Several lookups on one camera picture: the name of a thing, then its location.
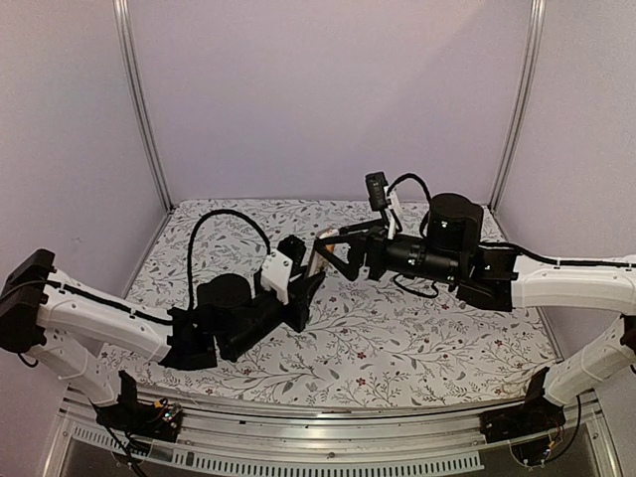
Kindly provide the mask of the beige remote control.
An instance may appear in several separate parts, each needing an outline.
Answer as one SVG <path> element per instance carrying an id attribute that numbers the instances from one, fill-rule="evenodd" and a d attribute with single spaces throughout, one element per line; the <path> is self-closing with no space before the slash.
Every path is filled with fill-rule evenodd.
<path id="1" fill-rule="evenodd" d="M 339 231 L 337 229 L 329 228 L 318 233 L 314 241 L 317 241 L 318 239 L 336 237 L 338 234 Z M 320 253 L 318 253 L 315 249 L 312 249 L 304 277 L 307 278 L 320 272 L 326 272 L 328 267 L 328 260 L 324 258 Z"/>

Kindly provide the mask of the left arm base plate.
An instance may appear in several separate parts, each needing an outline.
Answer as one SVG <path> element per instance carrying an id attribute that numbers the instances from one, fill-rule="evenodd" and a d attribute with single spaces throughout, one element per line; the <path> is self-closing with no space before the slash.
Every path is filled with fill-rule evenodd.
<path id="1" fill-rule="evenodd" d="M 159 405 L 135 402 L 93 406 L 98 424 L 126 435 L 176 442 L 183 421 L 183 410 L 177 403 Z"/>

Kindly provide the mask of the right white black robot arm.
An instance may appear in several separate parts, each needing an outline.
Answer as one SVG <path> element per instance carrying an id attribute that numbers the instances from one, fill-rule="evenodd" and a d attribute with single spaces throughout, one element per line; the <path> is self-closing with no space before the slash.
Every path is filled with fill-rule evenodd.
<path id="1" fill-rule="evenodd" d="M 542 257 L 518 245 L 483 242 L 483 209 L 453 193 L 434 196 L 418 238 L 389 221 L 341 228 L 318 238 L 315 251 L 355 280 L 366 267 L 372 280 L 393 271 L 447 285 L 481 310 L 571 307 L 614 311 L 617 318 L 591 343 L 560 364 L 537 372 L 514 424 L 534 433 L 584 391 L 635 362 L 635 263 L 633 258 Z"/>

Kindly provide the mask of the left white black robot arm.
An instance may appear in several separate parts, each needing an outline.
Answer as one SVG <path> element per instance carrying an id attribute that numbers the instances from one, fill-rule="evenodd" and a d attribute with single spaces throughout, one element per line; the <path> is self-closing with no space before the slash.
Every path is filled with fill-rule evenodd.
<path id="1" fill-rule="evenodd" d="M 147 307 L 91 288 L 55 268 L 38 249 L 1 292 L 1 348 L 28 355 L 81 391 L 127 431 L 147 423 L 133 382 L 106 370 L 78 338 L 117 346 L 178 371 L 236 362 L 279 325 L 305 329 L 325 274 L 271 252 L 253 282 L 225 273 L 197 288 L 193 307 Z"/>

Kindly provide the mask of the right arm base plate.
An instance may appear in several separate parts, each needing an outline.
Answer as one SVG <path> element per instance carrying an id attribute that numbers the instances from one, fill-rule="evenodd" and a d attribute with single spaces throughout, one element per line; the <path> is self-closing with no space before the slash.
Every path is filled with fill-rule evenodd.
<path id="1" fill-rule="evenodd" d="M 488 443 L 524 437 L 565 424 L 563 408 L 549 402 L 524 402 L 479 414 L 479 429 Z"/>

